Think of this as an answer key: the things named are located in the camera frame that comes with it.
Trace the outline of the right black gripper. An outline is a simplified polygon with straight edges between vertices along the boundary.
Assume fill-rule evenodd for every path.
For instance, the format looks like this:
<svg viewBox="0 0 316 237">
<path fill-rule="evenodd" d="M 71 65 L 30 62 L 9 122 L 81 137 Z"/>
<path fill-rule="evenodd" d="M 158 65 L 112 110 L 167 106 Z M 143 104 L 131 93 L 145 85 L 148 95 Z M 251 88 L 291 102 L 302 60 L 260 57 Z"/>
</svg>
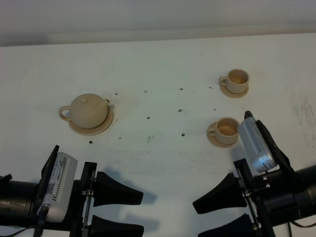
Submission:
<svg viewBox="0 0 316 237">
<path fill-rule="evenodd" d="M 197 214 L 233 207 L 249 207 L 249 215 L 243 214 L 221 227 L 198 234 L 198 237 L 275 237 L 260 191 L 255 183 L 246 159 L 234 162 L 238 178 L 229 173 L 220 184 L 193 202 Z"/>
</svg>

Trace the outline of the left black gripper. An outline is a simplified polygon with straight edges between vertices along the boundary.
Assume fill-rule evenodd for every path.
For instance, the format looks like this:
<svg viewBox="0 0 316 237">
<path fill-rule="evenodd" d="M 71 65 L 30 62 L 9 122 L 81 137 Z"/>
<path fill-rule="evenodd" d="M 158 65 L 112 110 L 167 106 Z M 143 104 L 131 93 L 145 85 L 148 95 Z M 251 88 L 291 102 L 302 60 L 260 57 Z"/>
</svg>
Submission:
<svg viewBox="0 0 316 237">
<path fill-rule="evenodd" d="M 109 221 L 93 215 L 88 218 L 92 197 L 93 206 L 108 204 L 140 205 L 143 193 L 112 179 L 104 172 L 97 172 L 97 163 L 85 162 L 80 180 L 76 180 L 75 196 L 71 214 L 71 237 L 142 237 L 144 227 Z"/>
</svg>

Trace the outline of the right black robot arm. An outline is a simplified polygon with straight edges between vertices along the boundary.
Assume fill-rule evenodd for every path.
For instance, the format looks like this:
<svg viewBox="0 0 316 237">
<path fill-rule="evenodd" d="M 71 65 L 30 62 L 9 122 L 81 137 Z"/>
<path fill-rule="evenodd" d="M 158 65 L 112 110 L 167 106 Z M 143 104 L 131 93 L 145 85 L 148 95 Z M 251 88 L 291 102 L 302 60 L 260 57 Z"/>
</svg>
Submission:
<svg viewBox="0 0 316 237">
<path fill-rule="evenodd" d="M 238 177 L 229 173 L 214 189 L 193 202 L 198 214 L 248 207 L 232 222 L 199 234 L 200 237 L 273 237 L 273 228 L 316 213 L 316 167 L 280 169 L 253 176 L 245 159 L 234 163 Z"/>
</svg>

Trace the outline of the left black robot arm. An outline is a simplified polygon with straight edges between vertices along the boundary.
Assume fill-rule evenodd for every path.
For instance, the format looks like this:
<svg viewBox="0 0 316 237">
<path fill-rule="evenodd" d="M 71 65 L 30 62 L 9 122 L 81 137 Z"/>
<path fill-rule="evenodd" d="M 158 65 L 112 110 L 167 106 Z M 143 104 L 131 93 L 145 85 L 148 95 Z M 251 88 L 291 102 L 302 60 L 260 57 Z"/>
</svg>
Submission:
<svg viewBox="0 0 316 237">
<path fill-rule="evenodd" d="M 11 175 L 0 178 L 0 224 L 43 230 L 67 231 L 71 237 L 141 237 L 144 227 L 109 221 L 96 215 L 87 224 L 89 209 L 108 204 L 140 205 L 143 193 L 127 187 L 96 171 L 97 164 L 86 162 L 79 180 L 71 179 L 70 199 L 62 221 L 43 220 L 36 203 L 43 195 L 43 185 L 13 181 Z"/>
</svg>

